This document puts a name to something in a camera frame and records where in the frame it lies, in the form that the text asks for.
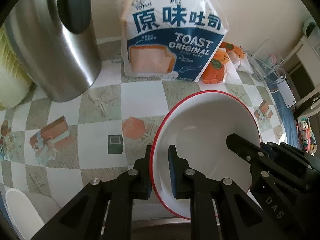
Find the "orange cube print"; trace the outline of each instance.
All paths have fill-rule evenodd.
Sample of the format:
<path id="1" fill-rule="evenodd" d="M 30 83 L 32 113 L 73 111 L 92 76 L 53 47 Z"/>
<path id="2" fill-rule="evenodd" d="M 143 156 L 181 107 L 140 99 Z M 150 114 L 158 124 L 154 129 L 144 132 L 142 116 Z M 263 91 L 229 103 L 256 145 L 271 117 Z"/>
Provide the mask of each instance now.
<path id="1" fill-rule="evenodd" d="M 130 116 L 122 123 L 123 136 L 130 139 L 138 139 L 146 133 L 146 128 L 141 119 Z"/>

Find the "yellow container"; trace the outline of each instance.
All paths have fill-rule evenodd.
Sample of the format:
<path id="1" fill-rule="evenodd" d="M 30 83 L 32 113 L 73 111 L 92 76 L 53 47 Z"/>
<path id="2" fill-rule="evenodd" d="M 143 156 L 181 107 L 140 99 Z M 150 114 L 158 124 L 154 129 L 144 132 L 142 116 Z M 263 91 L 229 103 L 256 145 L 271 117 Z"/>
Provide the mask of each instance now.
<path id="1" fill-rule="evenodd" d="M 29 92 L 32 80 L 12 52 L 0 28 L 0 111 L 18 105 Z"/>

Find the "orange snack package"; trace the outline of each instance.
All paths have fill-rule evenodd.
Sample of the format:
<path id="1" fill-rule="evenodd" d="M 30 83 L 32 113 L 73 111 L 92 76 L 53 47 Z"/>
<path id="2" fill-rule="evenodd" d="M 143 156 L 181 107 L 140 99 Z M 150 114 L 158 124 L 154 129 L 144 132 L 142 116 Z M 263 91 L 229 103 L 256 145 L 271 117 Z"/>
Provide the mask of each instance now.
<path id="1" fill-rule="evenodd" d="M 222 83 L 227 69 L 224 64 L 229 62 L 229 56 L 222 49 L 218 49 L 209 63 L 208 67 L 202 74 L 202 81 L 205 84 L 219 84 Z"/>
<path id="2" fill-rule="evenodd" d="M 247 55 L 244 53 L 241 47 L 236 46 L 231 43 L 222 42 L 220 44 L 220 48 L 225 48 L 230 60 L 235 66 L 237 71 L 245 71 L 247 73 L 252 74 L 253 71 L 250 67 L 250 63 Z"/>

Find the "blue fabric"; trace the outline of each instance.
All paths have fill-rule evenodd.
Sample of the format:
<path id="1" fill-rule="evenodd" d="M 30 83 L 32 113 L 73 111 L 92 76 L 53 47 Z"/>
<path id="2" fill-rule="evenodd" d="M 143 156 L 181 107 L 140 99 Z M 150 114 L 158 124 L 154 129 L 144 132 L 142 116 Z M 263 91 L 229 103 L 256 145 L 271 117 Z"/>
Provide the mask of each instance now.
<path id="1" fill-rule="evenodd" d="M 272 73 L 268 76 L 268 78 L 275 81 L 277 79 L 277 76 Z M 269 82 L 266 83 L 274 101 L 276 102 L 276 107 L 278 108 L 278 112 L 282 119 L 284 130 L 287 135 L 288 144 L 299 148 L 299 138 L 296 128 L 296 122 L 290 108 L 287 108 L 287 106 L 285 105 L 282 95 L 278 90 L 278 86 Z"/>

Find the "white bowl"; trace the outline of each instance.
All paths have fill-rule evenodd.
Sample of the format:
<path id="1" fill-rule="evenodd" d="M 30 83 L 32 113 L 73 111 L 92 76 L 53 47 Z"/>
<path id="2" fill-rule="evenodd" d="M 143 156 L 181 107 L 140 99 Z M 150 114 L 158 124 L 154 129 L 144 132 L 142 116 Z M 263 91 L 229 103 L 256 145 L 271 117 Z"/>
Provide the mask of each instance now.
<path id="1" fill-rule="evenodd" d="M 261 146 L 257 124 L 248 108 L 234 96 L 215 90 L 195 93 L 180 101 L 162 121 L 150 156 L 150 177 L 160 202 L 173 214 L 190 219 L 189 199 L 173 197 L 168 148 L 207 178 L 231 178 L 244 191 L 251 185 L 249 163 L 227 148 L 226 138 L 236 133 Z"/>

